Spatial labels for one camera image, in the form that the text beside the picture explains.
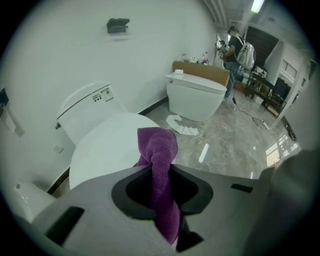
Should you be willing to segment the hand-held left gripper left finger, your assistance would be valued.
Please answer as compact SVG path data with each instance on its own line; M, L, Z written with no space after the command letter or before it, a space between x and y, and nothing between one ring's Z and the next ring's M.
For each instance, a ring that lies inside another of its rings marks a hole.
M32 224L65 250L171 250L155 225L155 212L126 192L151 170L143 165L85 181Z

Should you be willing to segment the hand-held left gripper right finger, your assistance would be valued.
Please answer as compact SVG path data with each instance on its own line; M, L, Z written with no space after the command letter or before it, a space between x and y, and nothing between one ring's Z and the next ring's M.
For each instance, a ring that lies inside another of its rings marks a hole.
M261 208L263 181L204 172L179 164L170 168L181 223L179 253L242 253Z

